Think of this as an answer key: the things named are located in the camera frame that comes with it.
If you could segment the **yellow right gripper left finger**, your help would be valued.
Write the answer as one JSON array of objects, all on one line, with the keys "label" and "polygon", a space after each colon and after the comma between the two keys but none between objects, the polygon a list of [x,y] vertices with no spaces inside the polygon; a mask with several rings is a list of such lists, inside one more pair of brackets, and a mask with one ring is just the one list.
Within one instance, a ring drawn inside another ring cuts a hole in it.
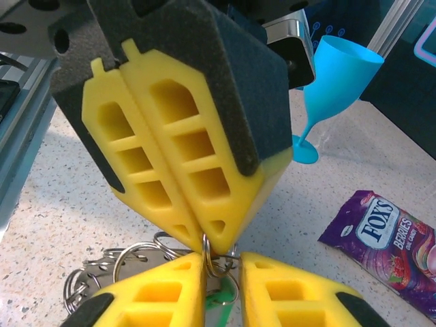
[{"label": "yellow right gripper left finger", "polygon": [[190,253],[98,291],[62,326],[203,326],[204,260]]}]

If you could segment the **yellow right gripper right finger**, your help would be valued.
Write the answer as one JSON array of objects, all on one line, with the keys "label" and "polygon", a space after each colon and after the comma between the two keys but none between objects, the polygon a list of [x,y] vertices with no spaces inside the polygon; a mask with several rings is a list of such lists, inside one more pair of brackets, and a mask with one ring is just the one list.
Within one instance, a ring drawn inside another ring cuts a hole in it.
[{"label": "yellow right gripper right finger", "polygon": [[257,253],[239,277],[245,326],[387,326],[351,287]]}]

